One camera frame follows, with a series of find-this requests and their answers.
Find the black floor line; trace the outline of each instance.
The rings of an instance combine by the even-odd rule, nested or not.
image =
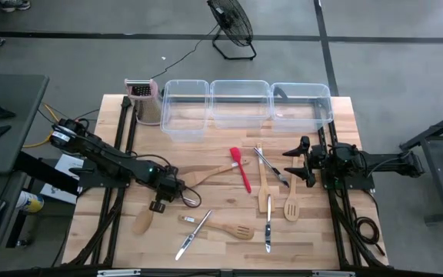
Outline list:
[[[36,31],[0,31],[5,38],[70,38],[70,39],[158,39],[158,40],[212,40],[215,35],[196,34],[122,34],[97,32],[36,32]],[[254,35],[254,41],[272,42],[319,42],[321,35]],[[361,37],[361,36],[325,36],[328,42],[351,43],[411,43],[443,44],[443,38],[406,38],[406,37]],[[221,35],[220,40],[229,40]]]
[[[443,44],[443,38],[328,36],[329,42]]]
[[[83,39],[158,39],[158,40],[212,40],[215,35],[182,35],[182,34],[120,34],[91,32],[16,32],[0,31],[4,38],[83,38]],[[318,35],[254,35],[254,41],[275,42],[318,42]],[[229,40],[220,35],[218,40]]]
[[[324,56],[326,75],[328,76],[329,90],[331,91],[331,96],[339,96],[338,83],[336,82],[335,70],[332,66],[331,50],[329,49],[328,35],[322,14],[321,2],[319,0],[314,0],[314,8],[319,27],[319,35],[321,36],[322,54]]]

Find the metal tongs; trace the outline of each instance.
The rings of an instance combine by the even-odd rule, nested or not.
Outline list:
[[[259,149],[257,149],[257,147],[254,147],[254,151],[256,153],[258,153],[259,158],[261,158],[261,160],[273,171],[273,173],[276,175],[276,178],[278,178],[278,180],[280,180],[283,185],[285,185],[287,188],[290,187],[290,184],[288,184],[288,181],[286,180],[286,178],[280,173],[279,170],[276,169],[276,167],[274,167],[273,165],[271,165],[268,160],[263,156],[262,153],[260,153]]]
[[[203,220],[201,220],[201,223],[199,223],[198,227],[194,230],[194,232],[191,235],[188,235],[187,238],[185,238],[184,242],[182,243],[181,248],[178,250],[177,255],[175,256],[175,261],[178,261],[182,254],[184,254],[185,250],[191,245],[192,240],[194,237],[198,234],[201,227],[205,224],[206,220],[208,219],[209,215],[212,213],[211,210],[209,210]]]
[[[265,228],[266,252],[271,252],[271,195],[268,195],[268,221]]]

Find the slotted wooden spatula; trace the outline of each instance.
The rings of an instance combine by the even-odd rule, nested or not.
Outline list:
[[[298,157],[293,157],[292,167],[298,166]],[[289,221],[297,221],[298,215],[300,214],[300,208],[298,207],[297,200],[297,176],[291,175],[290,181],[290,194],[285,202],[285,207],[283,207],[283,212],[285,214],[285,218]]]
[[[183,222],[190,222],[192,224],[199,224],[199,222],[201,222],[201,219],[197,219],[197,218],[194,218],[191,216],[186,216],[186,215],[180,215],[178,217],[178,220],[183,221]],[[205,226],[223,230],[223,231],[233,235],[237,239],[252,239],[252,238],[254,238],[254,228],[246,226],[246,225],[218,223],[218,222],[213,222],[212,220],[207,220],[205,222]]]
[[[242,164],[248,164],[249,161],[244,159],[242,160]],[[185,173],[183,175],[180,175],[178,178],[181,180],[184,180],[185,182],[185,186],[192,188],[195,185],[198,185],[199,183],[203,182],[204,180],[207,179],[207,177],[218,174],[218,173],[222,173],[222,172],[226,172],[230,169],[233,169],[234,167],[237,167],[237,162],[233,162],[230,165],[223,165],[220,166],[216,169],[211,169],[211,170],[206,170],[206,171],[202,171],[202,172],[189,172],[189,173]]]

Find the black fan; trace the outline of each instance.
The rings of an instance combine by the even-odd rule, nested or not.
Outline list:
[[[229,60],[252,60],[256,56],[254,46],[252,46],[252,27],[249,22],[244,9],[240,6],[237,0],[208,0],[208,5],[220,25],[220,29],[213,38],[213,47],[216,48],[223,55],[223,58]],[[220,48],[215,44],[215,41],[220,36],[220,32],[224,32],[231,41],[240,47],[251,46],[254,55],[251,57],[237,57],[229,58]]]

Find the clear plastic bin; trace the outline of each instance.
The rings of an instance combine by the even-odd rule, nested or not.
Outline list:
[[[326,85],[275,83],[271,94],[275,132],[315,132],[334,118]]]
[[[271,116],[269,84],[259,80],[216,80],[210,85],[217,128],[261,128]]]
[[[200,142],[209,117],[209,84],[171,80],[165,85],[161,128],[173,142]]]

